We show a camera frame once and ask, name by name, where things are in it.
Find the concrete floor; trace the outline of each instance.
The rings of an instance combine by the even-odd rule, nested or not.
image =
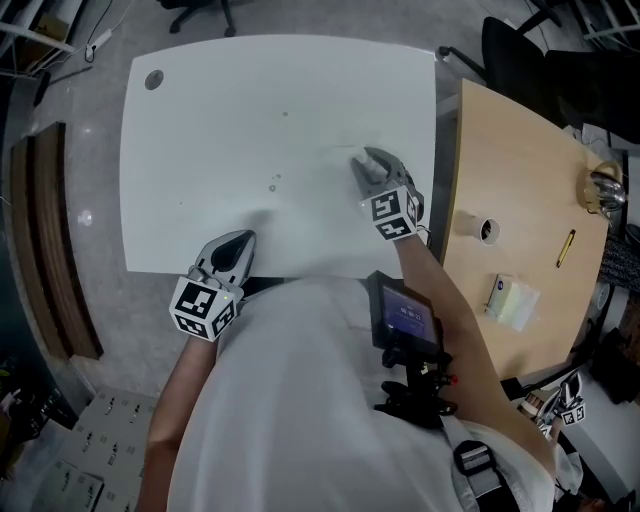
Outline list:
[[[114,0],[96,36],[112,27],[129,0]],[[106,2],[86,0],[73,44],[81,47]],[[232,1],[238,36],[301,33],[347,36],[429,50],[453,45],[482,61],[482,21],[492,15],[520,25],[531,14],[525,0],[240,0]],[[529,37],[546,50],[588,51],[568,8],[559,8],[562,29],[547,21]],[[113,38],[101,48],[93,69],[50,87],[41,105],[30,105],[35,85],[20,81],[13,92],[4,155],[23,135],[54,121],[67,123],[66,187],[76,265],[98,336],[100,361],[72,359],[60,372],[76,372],[93,386],[158,394],[185,341],[167,314],[175,276],[127,272],[119,215],[119,146],[131,61],[168,47],[222,37],[220,9],[197,13],[181,33],[168,29],[179,11],[154,0],[137,0]],[[82,53],[55,69],[54,78],[87,64]],[[461,66],[438,64],[437,95],[455,91]],[[91,223],[81,222],[90,212]]]

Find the yellow pen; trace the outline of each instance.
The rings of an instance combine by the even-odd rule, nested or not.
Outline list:
[[[564,261],[564,258],[567,255],[567,252],[569,252],[569,247],[571,247],[571,242],[573,242],[573,239],[575,238],[575,236],[576,236],[576,230],[572,229],[569,232],[567,241],[564,243],[564,246],[562,247],[562,251],[560,251],[560,256],[558,256],[556,267],[560,268],[560,265],[562,265],[562,262]]]

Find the black chair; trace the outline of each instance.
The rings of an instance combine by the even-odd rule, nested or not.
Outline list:
[[[487,87],[561,128],[587,123],[640,143],[640,55],[555,50],[545,55],[521,29],[484,20],[484,68],[452,47],[441,46],[438,53],[454,54]]]
[[[196,11],[200,9],[204,9],[205,7],[209,7],[213,5],[213,0],[160,0],[160,4],[165,9],[176,9],[179,7],[184,7],[185,10],[178,16],[173,23],[171,23],[171,27],[169,27],[169,32],[172,34],[177,34],[180,32],[182,28],[182,23],[192,16]],[[229,7],[229,0],[220,0],[222,4],[222,10],[224,11],[224,17],[227,20],[227,29],[224,31],[224,37],[233,37],[236,35],[236,26],[233,23],[233,18],[231,17],[231,8]]]

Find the strap buckle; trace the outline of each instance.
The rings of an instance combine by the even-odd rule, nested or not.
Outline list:
[[[453,452],[460,473],[467,477],[476,499],[502,487],[491,449],[480,441],[463,441]]]

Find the small screen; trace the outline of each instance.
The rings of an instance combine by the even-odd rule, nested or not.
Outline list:
[[[416,338],[437,343],[430,309],[421,302],[407,297],[386,286],[384,296],[384,321],[390,329],[397,329]]]

